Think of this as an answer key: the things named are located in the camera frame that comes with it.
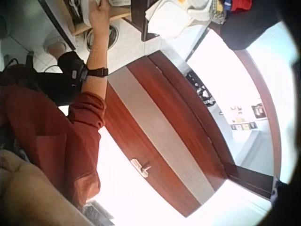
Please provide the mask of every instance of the wooden shelf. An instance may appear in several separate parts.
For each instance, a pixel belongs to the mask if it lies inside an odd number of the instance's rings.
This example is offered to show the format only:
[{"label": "wooden shelf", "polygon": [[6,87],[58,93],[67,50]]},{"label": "wooden shelf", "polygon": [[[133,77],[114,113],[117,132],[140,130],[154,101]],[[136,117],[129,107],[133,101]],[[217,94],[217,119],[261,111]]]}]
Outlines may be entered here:
[{"label": "wooden shelf", "polygon": [[[112,7],[110,11],[110,21],[123,18],[131,15],[130,7]],[[91,27],[87,26],[84,22],[75,25],[75,29],[71,31],[73,36],[79,35]]]}]

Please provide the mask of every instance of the white wall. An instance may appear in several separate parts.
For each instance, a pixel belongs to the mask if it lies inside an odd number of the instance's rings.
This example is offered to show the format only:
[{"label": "white wall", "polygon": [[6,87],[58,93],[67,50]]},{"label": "white wall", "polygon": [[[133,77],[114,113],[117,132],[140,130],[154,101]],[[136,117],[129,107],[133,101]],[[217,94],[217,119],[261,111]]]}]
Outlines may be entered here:
[{"label": "white wall", "polygon": [[261,71],[275,105],[282,145],[280,180],[288,183],[298,160],[294,145],[296,90],[291,65],[298,57],[297,48],[283,22],[269,28],[248,52]]}]

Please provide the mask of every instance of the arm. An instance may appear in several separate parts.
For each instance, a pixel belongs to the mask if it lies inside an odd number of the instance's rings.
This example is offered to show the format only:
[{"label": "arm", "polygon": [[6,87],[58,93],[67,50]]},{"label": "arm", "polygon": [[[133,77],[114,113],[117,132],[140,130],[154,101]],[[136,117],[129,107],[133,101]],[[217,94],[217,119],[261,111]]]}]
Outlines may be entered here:
[{"label": "arm", "polygon": [[[102,0],[97,6],[95,0],[90,0],[90,23],[94,32],[94,43],[87,61],[90,70],[107,68],[107,52],[109,45],[109,13],[108,0]],[[105,99],[107,78],[87,77],[82,85],[82,92],[92,93]]]}]

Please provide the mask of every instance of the wooden door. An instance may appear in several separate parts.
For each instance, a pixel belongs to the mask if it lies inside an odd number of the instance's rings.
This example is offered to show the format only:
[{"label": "wooden door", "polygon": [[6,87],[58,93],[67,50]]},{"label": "wooden door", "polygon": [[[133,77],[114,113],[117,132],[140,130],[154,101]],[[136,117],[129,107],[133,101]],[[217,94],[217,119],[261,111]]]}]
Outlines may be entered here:
[{"label": "wooden door", "polygon": [[197,117],[148,57],[109,76],[106,102],[106,128],[115,142],[129,160],[151,166],[146,180],[182,215],[227,178]]}]

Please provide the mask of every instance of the floor tile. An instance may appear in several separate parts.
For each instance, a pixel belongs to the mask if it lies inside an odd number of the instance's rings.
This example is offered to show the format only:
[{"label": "floor tile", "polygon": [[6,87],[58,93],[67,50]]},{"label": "floor tile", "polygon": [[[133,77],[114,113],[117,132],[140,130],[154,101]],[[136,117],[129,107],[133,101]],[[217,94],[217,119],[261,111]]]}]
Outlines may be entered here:
[{"label": "floor tile", "polygon": [[144,45],[141,33],[123,19],[112,21],[111,25],[118,29],[117,42],[108,51],[109,73],[144,56]]},{"label": "floor tile", "polygon": [[144,55],[150,55],[161,48],[162,39],[160,36],[145,42]]}]

